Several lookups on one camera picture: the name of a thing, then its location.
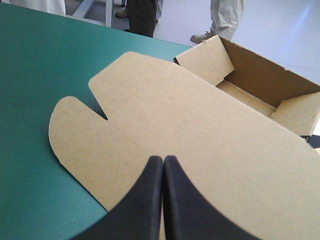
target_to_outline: open cardboard box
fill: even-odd
[[[217,35],[174,61],[297,135],[312,135],[319,85]]]
[[[182,59],[189,57],[183,55],[177,57],[181,67],[125,53],[89,82],[108,120],[78,99],[65,97],[50,119],[51,147],[60,162],[108,210],[133,186],[149,156],[175,155],[200,193],[252,235],[266,240],[318,239],[320,155],[297,134],[253,109],[255,105],[249,107],[214,85],[225,77],[274,107],[282,100],[315,93],[319,86],[244,48],[223,42],[239,51],[229,54],[236,69],[233,72],[219,38],[195,48],[201,50],[216,43],[220,47],[212,52],[225,52],[224,58],[211,61],[213,68],[216,64],[221,66],[217,69],[229,68],[208,74],[216,81],[186,70],[188,61]],[[244,67],[250,61],[241,61],[246,54],[252,58],[248,69]],[[240,73],[247,77],[245,81],[231,78]],[[261,90],[259,76],[273,87],[265,83]],[[313,100],[311,103],[313,107],[305,105],[301,109],[315,116],[319,114],[317,104]],[[307,120],[305,114],[297,119],[299,123]]]

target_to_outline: cardboard sheet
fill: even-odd
[[[131,189],[150,154],[75,97],[56,105],[49,140],[61,164],[107,209]]]
[[[213,86],[235,69],[217,35],[181,53],[175,61]]]
[[[268,240],[319,238],[320,156],[302,138],[182,67],[133,52],[89,86],[118,129],[151,155],[176,155],[240,227]]]
[[[225,79],[275,108],[282,100],[320,91],[319,85],[233,42],[221,40],[235,68]]]
[[[276,111],[276,108],[274,106],[271,106],[268,103],[261,101],[259,98],[251,95],[250,93],[244,91],[243,89],[237,87],[236,85],[226,80],[219,83],[216,87],[221,89],[225,93],[229,94],[230,96],[238,99],[242,103],[250,106],[254,110],[262,113],[268,118],[271,116],[272,113]]]
[[[320,92],[283,100],[271,119],[299,136],[310,137],[320,116]]]

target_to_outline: beige pants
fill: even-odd
[[[231,40],[245,8],[245,0],[211,0],[210,30],[220,37]]]
[[[65,16],[65,0],[10,0],[13,5]]]

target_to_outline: shoe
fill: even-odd
[[[127,18],[128,17],[128,11],[125,9],[118,10],[115,12],[115,16],[117,18]]]
[[[217,34],[214,34],[212,31],[210,31],[210,32],[206,31],[205,34],[203,34],[203,35],[192,35],[191,41],[195,42],[197,44],[200,44],[200,43],[202,43],[202,41],[208,40],[209,38],[212,38],[215,35],[217,35]]]

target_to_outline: person's leg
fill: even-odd
[[[164,4],[164,0],[158,0],[156,4],[156,19],[161,18],[163,4]]]
[[[65,16],[65,0],[10,0],[13,5]]]
[[[127,0],[130,32],[153,37],[156,27],[157,0]]]
[[[210,4],[210,15],[212,20],[210,31],[213,34],[217,34],[217,25],[219,25],[219,15],[218,15],[219,2],[220,0],[211,0],[211,4]]]
[[[217,26],[217,22],[219,21],[219,16],[218,16],[219,1],[220,0],[211,0],[211,3],[210,3],[210,14],[211,14],[211,20],[212,20],[210,32],[207,31],[205,34],[192,35],[191,36],[192,42],[199,44],[202,41],[208,40],[209,38],[217,34],[216,26]]]
[[[244,8],[245,0],[220,0],[216,20],[216,33],[220,37],[231,40]]]

